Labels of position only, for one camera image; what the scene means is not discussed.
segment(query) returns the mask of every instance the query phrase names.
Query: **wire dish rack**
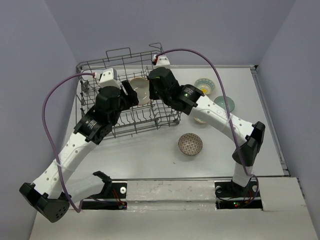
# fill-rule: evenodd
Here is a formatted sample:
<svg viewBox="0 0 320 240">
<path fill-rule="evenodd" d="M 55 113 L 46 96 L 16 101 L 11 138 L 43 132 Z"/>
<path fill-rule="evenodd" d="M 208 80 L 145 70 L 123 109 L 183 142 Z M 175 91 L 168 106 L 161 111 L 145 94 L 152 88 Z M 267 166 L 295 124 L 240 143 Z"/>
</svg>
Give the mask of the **wire dish rack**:
<svg viewBox="0 0 320 240">
<path fill-rule="evenodd" d="M 122 85 L 122 81 L 133 78 L 147 78 L 153 69 L 151 64 L 152 56 L 163 52 L 160 42 L 149 44 L 150 50 L 132 53 L 129 47 L 107 50 L 106 58 L 84 61 L 76 66 L 77 73 L 98 72 L 102 73 L 106 69 L 117 70 L 117 81 Z M 95 104 L 96 96 L 100 88 L 98 82 L 92 77 L 79 77 L 81 91 L 77 93 L 76 109 L 81 111 L 81 116 Z M 158 130 L 163 126 L 178 125 L 181 120 L 181 113 L 164 105 L 161 100 L 154 100 L 145 105 L 134 106 L 129 110 L 122 111 L 119 120 L 113 126 L 104 140 L 123 136 L 132 136 L 138 133 Z"/>
</svg>

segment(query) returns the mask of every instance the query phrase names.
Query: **ceramic bowl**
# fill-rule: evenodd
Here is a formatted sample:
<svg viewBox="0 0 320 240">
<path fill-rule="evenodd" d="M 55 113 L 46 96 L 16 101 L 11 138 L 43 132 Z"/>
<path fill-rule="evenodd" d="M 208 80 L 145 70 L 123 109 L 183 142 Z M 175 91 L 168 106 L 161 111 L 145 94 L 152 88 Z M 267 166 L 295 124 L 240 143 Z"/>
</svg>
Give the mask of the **ceramic bowl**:
<svg viewBox="0 0 320 240">
<path fill-rule="evenodd" d="M 181 152 L 186 155 L 193 156 L 201 152 L 203 143 L 201 138 L 194 133 L 183 134 L 178 141 Z"/>
<path fill-rule="evenodd" d="M 198 123 L 206 124 L 205 121 L 202 121 L 201 119 L 199 119 L 199 118 L 197 118 L 197 117 L 195 117 L 194 119 L 195 119 Z"/>
<path fill-rule="evenodd" d="M 235 109 L 235 102 L 228 96 L 226 97 L 226 99 L 229 106 L 229 111 L 231 113 Z M 213 102 L 218 106 L 220 106 L 221 108 L 223 108 L 224 110 L 226 110 L 224 96 L 218 96 Z"/>
<path fill-rule="evenodd" d="M 210 95 L 215 90 L 215 83 L 209 78 L 199 78 L 194 82 L 194 86 L 200 89 L 205 95 Z"/>
<path fill-rule="evenodd" d="M 136 91 L 139 100 L 138 105 L 145 105 L 150 102 L 149 81 L 143 77 L 136 77 L 129 81 L 132 89 Z"/>
</svg>

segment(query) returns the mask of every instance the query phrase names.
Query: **white bowl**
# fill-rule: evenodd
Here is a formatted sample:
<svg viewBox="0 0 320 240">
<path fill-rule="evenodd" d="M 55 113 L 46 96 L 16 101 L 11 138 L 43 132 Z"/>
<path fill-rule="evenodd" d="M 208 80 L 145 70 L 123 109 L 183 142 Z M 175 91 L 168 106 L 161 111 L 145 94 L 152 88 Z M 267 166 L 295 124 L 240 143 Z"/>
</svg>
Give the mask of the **white bowl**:
<svg viewBox="0 0 320 240">
<path fill-rule="evenodd" d="M 150 102 L 149 81 L 143 77 L 136 77 L 129 81 L 133 90 L 137 93 L 138 105 L 145 105 Z"/>
</svg>

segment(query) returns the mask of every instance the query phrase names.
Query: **screw hole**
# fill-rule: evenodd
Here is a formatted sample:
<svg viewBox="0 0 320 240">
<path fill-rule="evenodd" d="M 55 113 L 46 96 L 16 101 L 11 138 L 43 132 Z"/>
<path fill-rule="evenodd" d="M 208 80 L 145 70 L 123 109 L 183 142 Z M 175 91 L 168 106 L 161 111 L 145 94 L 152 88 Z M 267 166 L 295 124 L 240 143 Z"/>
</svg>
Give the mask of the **screw hole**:
<svg viewBox="0 0 320 240">
<path fill-rule="evenodd" d="M 216 192 L 217 194 L 222 193 L 221 186 L 217 186 L 216 189 L 215 189 L 215 192 Z"/>
</svg>

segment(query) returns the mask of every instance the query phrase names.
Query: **white wall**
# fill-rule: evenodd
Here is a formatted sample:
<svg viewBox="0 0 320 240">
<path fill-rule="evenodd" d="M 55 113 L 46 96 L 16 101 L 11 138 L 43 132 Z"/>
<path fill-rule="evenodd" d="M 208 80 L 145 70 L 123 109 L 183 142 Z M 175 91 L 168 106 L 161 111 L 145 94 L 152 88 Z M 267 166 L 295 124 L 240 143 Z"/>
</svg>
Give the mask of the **white wall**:
<svg viewBox="0 0 320 240">
<path fill-rule="evenodd" d="M 45 0 L 77 61 L 104 51 L 191 48 L 216 64 L 258 64 L 295 0 Z M 191 53 L 173 64 L 204 64 Z"/>
<path fill-rule="evenodd" d="M 43 0 L 0 2 L 0 239 L 27 240 L 36 211 L 20 195 L 53 159 L 41 108 L 76 61 Z M 67 84 L 48 104 L 48 127 L 62 144 L 75 94 Z"/>
<path fill-rule="evenodd" d="M 290 173 L 320 236 L 320 1 L 297 0 L 258 74 Z"/>
</svg>

